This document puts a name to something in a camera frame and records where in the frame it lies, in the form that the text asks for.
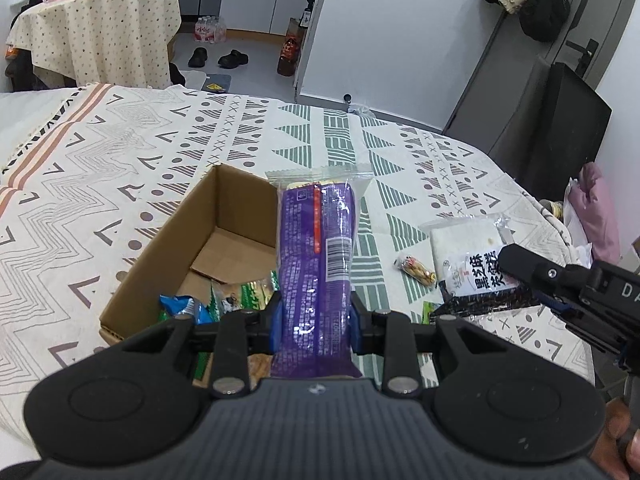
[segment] barcode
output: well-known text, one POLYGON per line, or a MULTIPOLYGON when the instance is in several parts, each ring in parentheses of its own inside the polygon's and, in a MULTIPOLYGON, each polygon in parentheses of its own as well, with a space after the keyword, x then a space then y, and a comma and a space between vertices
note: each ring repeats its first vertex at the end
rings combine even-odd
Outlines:
POLYGON ((327 282, 348 282, 351 263, 351 238, 338 236, 326 240, 327 282))

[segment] wall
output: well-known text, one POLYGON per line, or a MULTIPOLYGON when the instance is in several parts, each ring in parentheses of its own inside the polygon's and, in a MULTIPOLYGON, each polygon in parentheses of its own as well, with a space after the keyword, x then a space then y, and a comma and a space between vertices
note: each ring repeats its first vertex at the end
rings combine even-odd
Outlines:
POLYGON ((4 76, 4 69, 6 68, 6 61, 4 60, 4 41, 9 36, 11 21, 16 15, 16 12, 9 7, 9 1, 10 0, 0 0, 0 46, 2 46, 0 56, 0 92, 11 91, 11 83, 4 76))
POLYGON ((483 0, 324 0, 300 95, 442 129, 499 15, 483 0))
POLYGON ((636 0, 598 94, 612 109, 596 163, 613 195, 625 254, 640 236, 640 4, 636 0))

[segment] pink bag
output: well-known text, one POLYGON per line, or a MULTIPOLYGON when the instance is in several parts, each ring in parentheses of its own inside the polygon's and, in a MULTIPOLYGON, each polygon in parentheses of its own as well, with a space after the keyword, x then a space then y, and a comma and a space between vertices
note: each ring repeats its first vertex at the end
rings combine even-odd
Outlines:
POLYGON ((620 235, 613 200, 600 168, 588 162, 580 170, 579 186, 569 191, 569 202, 593 244, 594 260, 617 264, 620 260, 620 235))

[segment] bed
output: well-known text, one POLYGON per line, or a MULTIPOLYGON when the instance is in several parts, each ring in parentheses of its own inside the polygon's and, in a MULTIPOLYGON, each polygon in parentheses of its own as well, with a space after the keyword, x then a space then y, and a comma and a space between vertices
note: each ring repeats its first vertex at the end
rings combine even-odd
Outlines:
MULTIPOLYGON (((352 270, 371 310, 419 322, 429 292, 394 268, 430 261, 418 226, 503 212, 514 239, 577 261, 564 226, 471 146, 402 124, 231 94, 94 85, 16 139, 0 176, 0 427, 28 441, 22 404, 42 377, 99 351, 98 317, 128 269, 213 164, 266 171, 368 162, 352 270)), ((543 307, 476 322, 593 382, 591 352, 543 307)), ((380 380, 382 359, 354 358, 380 380)), ((436 376, 420 357, 427 384, 436 376)))

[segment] finger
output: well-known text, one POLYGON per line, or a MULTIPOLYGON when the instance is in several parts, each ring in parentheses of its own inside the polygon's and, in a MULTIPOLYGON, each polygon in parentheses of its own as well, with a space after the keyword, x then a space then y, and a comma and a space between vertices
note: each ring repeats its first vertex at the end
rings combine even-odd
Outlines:
POLYGON ((631 469, 640 473, 640 430, 626 446, 626 461, 631 469))
POLYGON ((614 480, 629 480, 629 474, 620 458, 616 441, 606 432, 603 432, 598 438, 596 446, 591 453, 591 460, 614 480))
POLYGON ((611 400, 607 404, 605 430, 609 436, 617 440, 621 438, 626 428, 631 424, 631 413, 622 399, 611 400))

